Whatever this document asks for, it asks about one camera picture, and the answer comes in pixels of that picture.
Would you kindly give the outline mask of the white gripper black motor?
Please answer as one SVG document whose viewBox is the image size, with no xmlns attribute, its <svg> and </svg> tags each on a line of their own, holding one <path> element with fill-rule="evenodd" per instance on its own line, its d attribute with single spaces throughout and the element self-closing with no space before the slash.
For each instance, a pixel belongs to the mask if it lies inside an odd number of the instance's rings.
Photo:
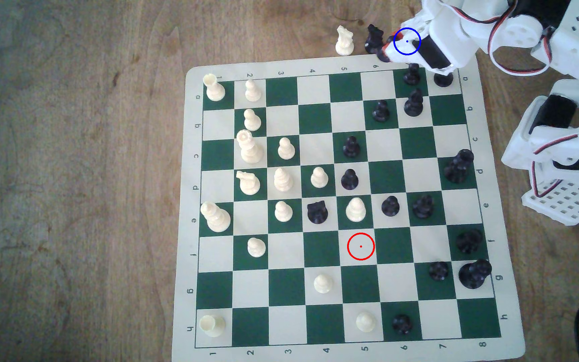
<svg viewBox="0 0 579 362">
<path fill-rule="evenodd" d="M 394 42 L 384 45 L 383 53 L 390 62 L 418 63 L 433 72 L 452 72 L 466 66 L 477 48 L 453 10 L 439 1 L 422 1 L 422 10 L 401 23 Z"/>
</svg>

